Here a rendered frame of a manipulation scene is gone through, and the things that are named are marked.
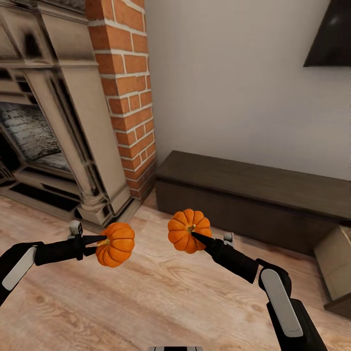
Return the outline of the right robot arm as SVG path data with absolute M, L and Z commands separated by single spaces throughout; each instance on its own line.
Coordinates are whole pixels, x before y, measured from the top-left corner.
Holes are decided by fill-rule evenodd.
M 267 308 L 281 351 L 328 351 L 301 300 L 290 298 L 292 282 L 283 268 L 261 258 L 254 260 L 234 249 L 234 233 L 224 233 L 224 240 L 191 234 L 212 256 L 214 262 L 254 283 L 258 265 L 264 266 L 258 278 L 266 291 Z

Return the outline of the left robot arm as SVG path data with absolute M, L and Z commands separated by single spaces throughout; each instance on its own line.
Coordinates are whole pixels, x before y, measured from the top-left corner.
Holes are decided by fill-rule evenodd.
M 44 244 L 43 241 L 18 243 L 0 257 L 0 306 L 33 264 L 37 266 L 96 253 L 97 247 L 87 244 L 107 239 L 105 235 L 84 235 L 81 222 L 73 220 L 68 226 L 68 240 Z

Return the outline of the pumpkin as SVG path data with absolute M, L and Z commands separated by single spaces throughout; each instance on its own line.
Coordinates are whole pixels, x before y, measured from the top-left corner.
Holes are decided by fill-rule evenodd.
M 173 219 L 168 222 L 168 239 L 176 250 L 194 254 L 196 251 L 203 251 L 206 245 L 191 234 L 196 232 L 211 238 L 212 232 L 209 227 L 210 222 L 201 211 L 186 209 L 174 214 Z
M 107 239 L 97 242 L 96 256 L 103 266 L 116 268 L 130 258 L 135 246 L 135 231 L 127 223 L 112 223 L 101 235 Z

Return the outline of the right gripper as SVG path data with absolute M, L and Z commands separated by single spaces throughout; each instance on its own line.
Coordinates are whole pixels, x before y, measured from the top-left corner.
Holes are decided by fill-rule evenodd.
M 222 239 L 213 239 L 196 232 L 193 232 L 191 235 L 206 245 L 204 250 L 212 256 L 214 262 L 235 274 L 239 273 L 244 259 L 243 253 L 226 245 Z

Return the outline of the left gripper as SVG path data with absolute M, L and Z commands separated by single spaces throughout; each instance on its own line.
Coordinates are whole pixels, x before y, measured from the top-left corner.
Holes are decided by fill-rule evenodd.
M 51 260 L 52 262 L 60 262 L 77 258 L 83 260 L 83 255 L 89 256 L 96 253 L 97 247 L 86 247 L 87 244 L 107 239 L 105 235 L 84 235 L 76 234 L 75 239 L 58 241 L 53 243 Z

